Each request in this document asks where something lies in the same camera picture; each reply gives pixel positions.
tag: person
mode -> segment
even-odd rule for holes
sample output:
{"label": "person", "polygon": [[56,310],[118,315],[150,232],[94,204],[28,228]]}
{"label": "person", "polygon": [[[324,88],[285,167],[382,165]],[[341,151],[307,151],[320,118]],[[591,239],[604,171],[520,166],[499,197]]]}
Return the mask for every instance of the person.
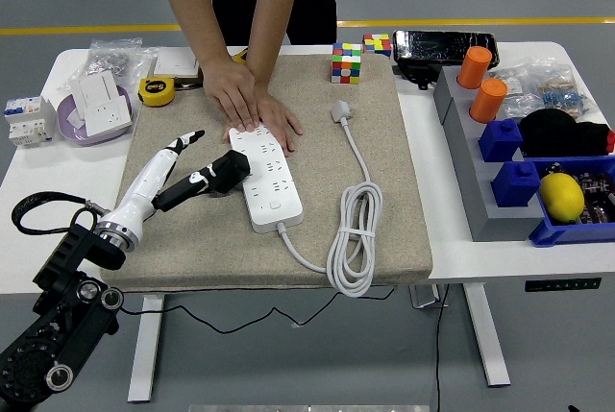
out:
{"label": "person", "polygon": [[[336,41],[335,0],[169,0],[204,75],[207,97],[227,124],[251,132],[262,122],[284,154],[295,151],[299,120],[269,93],[284,33],[295,44]],[[246,64],[229,45],[248,46]]]}

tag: rubik's cube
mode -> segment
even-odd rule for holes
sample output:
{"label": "rubik's cube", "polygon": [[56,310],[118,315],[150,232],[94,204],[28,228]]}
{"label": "rubik's cube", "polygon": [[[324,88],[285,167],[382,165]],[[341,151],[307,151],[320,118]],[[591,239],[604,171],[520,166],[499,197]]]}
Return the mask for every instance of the rubik's cube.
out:
{"label": "rubik's cube", "polygon": [[389,35],[363,35],[363,52],[383,54],[391,57],[391,38]]}
{"label": "rubik's cube", "polygon": [[361,44],[337,42],[333,45],[331,82],[358,84],[361,71]]}

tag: plug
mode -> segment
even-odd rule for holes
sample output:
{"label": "plug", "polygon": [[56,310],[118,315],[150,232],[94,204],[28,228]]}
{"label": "plug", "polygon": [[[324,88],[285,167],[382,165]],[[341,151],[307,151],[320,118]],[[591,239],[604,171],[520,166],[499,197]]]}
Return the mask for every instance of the plug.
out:
{"label": "plug", "polygon": [[341,122],[342,119],[346,120],[346,119],[350,119],[351,117],[353,117],[353,112],[350,110],[350,107],[348,106],[346,102],[337,100],[335,104],[333,105],[333,108],[331,110],[331,115],[332,115],[333,121]]}

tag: blue plastic bin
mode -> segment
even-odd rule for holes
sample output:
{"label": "blue plastic bin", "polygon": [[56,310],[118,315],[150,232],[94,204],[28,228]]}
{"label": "blue plastic bin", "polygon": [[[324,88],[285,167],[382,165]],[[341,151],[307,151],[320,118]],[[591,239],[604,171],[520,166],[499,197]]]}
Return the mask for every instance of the blue plastic bin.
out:
{"label": "blue plastic bin", "polygon": [[[615,181],[615,157],[598,156],[583,158],[526,158],[533,162],[538,174],[544,175],[545,170],[554,162],[559,162],[567,174],[580,175],[585,172],[593,174],[608,173]],[[586,225],[554,225],[538,195],[540,206],[545,212],[545,219],[529,235],[529,240],[535,247],[551,247],[557,244],[581,244],[587,242],[615,241],[615,223],[600,223]]]}

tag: gray floor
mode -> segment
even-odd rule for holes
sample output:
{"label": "gray floor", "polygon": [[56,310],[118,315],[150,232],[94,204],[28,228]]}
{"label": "gray floor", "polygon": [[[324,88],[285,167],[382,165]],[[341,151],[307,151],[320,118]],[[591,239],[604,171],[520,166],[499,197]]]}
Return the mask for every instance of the gray floor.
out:
{"label": "gray floor", "polygon": [[[340,20],[614,16],[612,0],[338,0]],[[166,0],[0,0],[0,28],[174,23]],[[397,27],[380,32],[392,33]],[[440,29],[433,26],[412,26]],[[562,44],[610,122],[615,121],[612,67],[615,28],[609,24],[461,26],[499,41]],[[364,29],[341,29],[360,41]],[[94,38],[142,36],[145,45],[185,45],[179,33],[0,36],[0,103],[40,92],[55,57],[87,48]],[[0,174],[12,157],[0,126]],[[565,412],[613,410],[615,403],[615,286],[599,290],[527,294],[522,279],[486,286],[512,385],[485,385],[476,339],[461,287],[453,285],[441,332],[444,411]],[[374,289],[384,295],[388,289]],[[332,292],[225,291],[175,295],[221,328],[239,326],[271,306],[305,319]],[[34,319],[36,296],[0,297],[0,347]],[[139,308],[138,296],[127,306]],[[337,299],[306,327],[276,315],[234,335],[218,335],[183,313],[163,320],[153,401],[126,404],[138,319],[120,316],[76,384],[38,410],[186,411],[197,403],[407,403],[435,410],[437,311],[411,308],[407,289],[384,302]]]}

